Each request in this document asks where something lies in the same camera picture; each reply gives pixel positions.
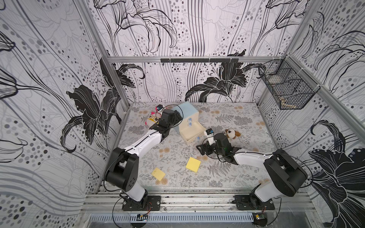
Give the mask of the light blue drawer cabinet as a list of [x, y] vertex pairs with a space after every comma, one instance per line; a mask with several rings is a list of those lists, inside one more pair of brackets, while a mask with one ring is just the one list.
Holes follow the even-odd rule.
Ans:
[[199, 122], [199, 111], [190, 102], [176, 105], [172, 110], [178, 111], [183, 118], [182, 122], [174, 129], [187, 144], [195, 141], [206, 131], [206, 128]]

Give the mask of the large yellow sticky note pad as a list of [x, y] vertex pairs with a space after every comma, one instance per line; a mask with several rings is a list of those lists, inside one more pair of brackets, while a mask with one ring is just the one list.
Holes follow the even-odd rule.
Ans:
[[185, 166], [185, 168], [192, 171], [192, 172], [197, 173], [198, 170], [199, 170], [200, 165], [201, 165], [200, 160], [195, 159], [193, 157], [190, 157], [188, 162], [187, 162], [187, 165]]

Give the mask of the small yellow sticky note pad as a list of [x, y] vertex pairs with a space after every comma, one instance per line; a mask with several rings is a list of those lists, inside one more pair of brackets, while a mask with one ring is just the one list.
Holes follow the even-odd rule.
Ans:
[[165, 173], [163, 171], [161, 171], [159, 168], [155, 168], [151, 175], [153, 177], [155, 177], [158, 181], [161, 181], [164, 177], [165, 177]]

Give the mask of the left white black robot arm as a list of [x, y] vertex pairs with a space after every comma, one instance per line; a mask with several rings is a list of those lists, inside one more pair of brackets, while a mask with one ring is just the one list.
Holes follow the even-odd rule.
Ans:
[[138, 183], [139, 160], [153, 147], [160, 144], [170, 133], [170, 130], [182, 123], [183, 111], [164, 108], [161, 118], [149, 127], [147, 133], [135, 143], [123, 149], [115, 148], [109, 159], [103, 182], [118, 187], [127, 195], [128, 201], [139, 208], [148, 202], [148, 193]]

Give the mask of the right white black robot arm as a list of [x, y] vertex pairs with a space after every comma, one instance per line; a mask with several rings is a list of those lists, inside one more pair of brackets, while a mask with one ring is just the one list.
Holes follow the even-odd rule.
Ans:
[[308, 179], [307, 172], [281, 149], [270, 154], [248, 151], [232, 146], [223, 133], [208, 135], [196, 148], [201, 155], [215, 154], [222, 162], [266, 170], [270, 180], [256, 186], [248, 197], [248, 203], [255, 209], [264, 207], [272, 198], [280, 195], [293, 197]]

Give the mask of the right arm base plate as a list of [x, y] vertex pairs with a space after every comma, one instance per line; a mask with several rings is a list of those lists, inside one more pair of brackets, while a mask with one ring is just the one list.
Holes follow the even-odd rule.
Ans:
[[263, 201], [259, 200], [257, 197], [249, 196], [249, 195], [235, 195], [232, 203], [236, 205], [236, 208], [239, 211], [248, 211], [248, 210], [273, 211], [273, 210], [275, 210], [275, 206], [271, 199], [266, 202], [263, 202]]

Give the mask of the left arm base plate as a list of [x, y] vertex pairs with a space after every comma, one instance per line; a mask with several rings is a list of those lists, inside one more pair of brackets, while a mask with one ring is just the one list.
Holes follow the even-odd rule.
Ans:
[[145, 195], [140, 201], [127, 198], [123, 202], [123, 211], [159, 211], [161, 206], [161, 196]]

